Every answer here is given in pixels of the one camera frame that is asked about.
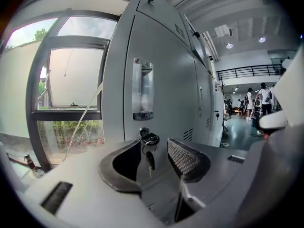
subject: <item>railing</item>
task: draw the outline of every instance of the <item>railing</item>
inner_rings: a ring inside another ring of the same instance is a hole
[[[217,71],[218,79],[280,75],[281,64],[236,67]]]

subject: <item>ceiling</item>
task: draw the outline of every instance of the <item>ceiling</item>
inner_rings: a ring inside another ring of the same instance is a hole
[[[249,50],[297,50],[300,36],[276,0],[167,0],[185,13],[199,33],[208,31],[219,58]],[[232,36],[217,37],[226,25]],[[259,38],[266,38],[259,43]],[[227,49],[227,43],[233,48]]]
[[[267,82],[266,85],[271,87],[275,85],[276,82]],[[247,93],[249,88],[253,89],[253,92],[261,89],[261,83],[251,83],[251,84],[242,84],[242,85],[224,85],[224,94],[232,94],[235,92],[237,88],[236,94]]]

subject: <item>window frame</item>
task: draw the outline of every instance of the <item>window frame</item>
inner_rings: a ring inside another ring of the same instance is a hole
[[[26,118],[28,125],[28,133],[34,153],[40,163],[41,168],[47,172],[54,166],[50,163],[48,156],[43,148],[42,141],[38,130],[38,121],[79,121],[84,110],[35,110],[35,102],[38,95],[38,84],[42,65],[47,62],[47,71],[49,69],[50,54],[52,49],[58,48],[91,48],[102,49],[102,59],[99,68],[98,85],[101,84],[104,75],[105,59],[108,52],[110,39],[91,37],[91,36],[57,36],[63,25],[70,17],[94,17],[117,21],[119,17],[116,15],[106,14],[96,11],[85,10],[65,10],[52,14],[46,14],[27,21],[34,23],[39,21],[57,17],[57,20],[51,26],[46,36],[41,41],[39,48],[34,56],[31,69],[28,76],[28,84],[26,89]],[[47,82],[48,97],[51,103],[51,87],[49,80]],[[97,110],[88,110],[83,120],[102,120],[101,115],[101,93],[97,96]]]

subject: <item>black pants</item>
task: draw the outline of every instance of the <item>black pants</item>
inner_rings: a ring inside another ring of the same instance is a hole
[[[271,113],[271,104],[262,104],[263,116],[266,115],[266,111],[267,111],[268,114]]]

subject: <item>ceiling light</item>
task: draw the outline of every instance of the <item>ceiling light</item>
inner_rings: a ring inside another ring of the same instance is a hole
[[[265,37],[261,37],[260,40],[258,40],[260,43],[263,43],[266,41]]]
[[[231,48],[233,48],[233,45],[230,44],[230,43],[228,43],[228,44],[226,45],[226,47],[227,47],[228,49],[231,49]]]

